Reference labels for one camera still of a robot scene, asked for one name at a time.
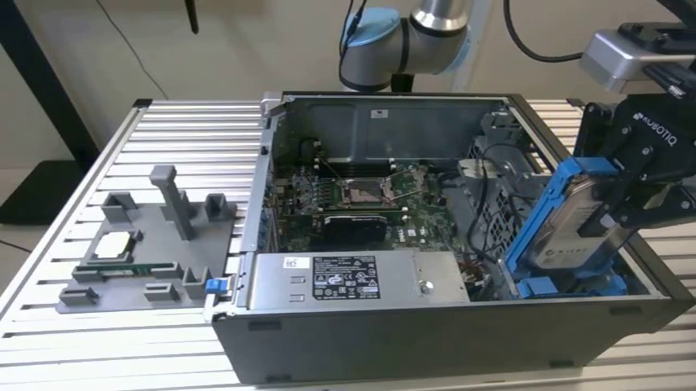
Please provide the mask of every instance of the green circuit board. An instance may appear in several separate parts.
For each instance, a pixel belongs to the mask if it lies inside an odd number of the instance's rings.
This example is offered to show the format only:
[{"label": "green circuit board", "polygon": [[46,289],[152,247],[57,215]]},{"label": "green circuit board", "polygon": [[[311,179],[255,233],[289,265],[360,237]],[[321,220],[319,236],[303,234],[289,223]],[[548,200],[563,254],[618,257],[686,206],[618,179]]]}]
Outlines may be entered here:
[{"label": "green circuit board", "polygon": [[463,252],[435,174],[419,165],[396,165],[383,178],[319,178],[309,169],[285,169],[276,180],[279,251],[321,247],[324,219],[331,216],[383,217],[383,240],[360,250],[419,248]]}]

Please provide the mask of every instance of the black stand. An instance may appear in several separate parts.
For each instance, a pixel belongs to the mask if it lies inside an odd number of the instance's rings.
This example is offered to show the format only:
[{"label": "black stand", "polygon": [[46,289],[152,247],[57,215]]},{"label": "black stand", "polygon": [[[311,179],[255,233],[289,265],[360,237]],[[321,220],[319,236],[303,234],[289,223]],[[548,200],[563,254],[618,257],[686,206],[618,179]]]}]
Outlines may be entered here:
[{"label": "black stand", "polygon": [[0,0],[0,43],[74,157],[42,161],[0,206],[0,223],[43,225],[55,218],[98,149],[13,0]]},{"label": "black stand", "polygon": [[413,78],[415,76],[407,73],[391,75],[391,92],[412,92]]}]

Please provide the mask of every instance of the open computer chassis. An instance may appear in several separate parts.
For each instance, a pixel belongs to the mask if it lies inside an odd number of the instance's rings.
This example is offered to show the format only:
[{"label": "open computer chassis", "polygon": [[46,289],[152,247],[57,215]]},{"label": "open computer chassis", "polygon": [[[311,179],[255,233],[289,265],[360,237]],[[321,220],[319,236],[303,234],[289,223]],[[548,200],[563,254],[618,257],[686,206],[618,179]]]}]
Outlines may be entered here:
[{"label": "open computer chassis", "polygon": [[621,292],[515,295],[498,260],[567,156],[519,96],[292,92],[265,108],[238,271],[206,308],[244,383],[580,367],[690,306],[638,236]]}]

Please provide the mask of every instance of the power supply label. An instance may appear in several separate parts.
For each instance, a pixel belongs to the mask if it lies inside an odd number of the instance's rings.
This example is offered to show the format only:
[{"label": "power supply label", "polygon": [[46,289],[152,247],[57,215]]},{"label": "power supply label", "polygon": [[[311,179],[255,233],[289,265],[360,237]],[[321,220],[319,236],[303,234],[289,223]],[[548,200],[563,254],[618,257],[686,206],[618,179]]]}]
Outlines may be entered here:
[{"label": "power supply label", "polygon": [[312,296],[316,300],[377,299],[373,257],[313,257]]}]

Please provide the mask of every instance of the screw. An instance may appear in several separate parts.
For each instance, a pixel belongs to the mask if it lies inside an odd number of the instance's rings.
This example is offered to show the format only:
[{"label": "screw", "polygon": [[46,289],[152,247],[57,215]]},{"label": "screw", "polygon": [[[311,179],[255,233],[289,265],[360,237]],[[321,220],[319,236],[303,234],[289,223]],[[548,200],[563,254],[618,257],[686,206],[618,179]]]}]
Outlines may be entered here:
[{"label": "screw", "polygon": [[665,43],[666,42],[666,38],[669,38],[669,36],[666,34],[659,34],[654,37],[654,42],[655,43]]},{"label": "screw", "polygon": [[430,281],[420,281],[417,283],[417,285],[420,286],[420,292],[427,295],[430,292],[432,292],[432,289],[435,288],[435,286],[432,285],[432,283]]}]

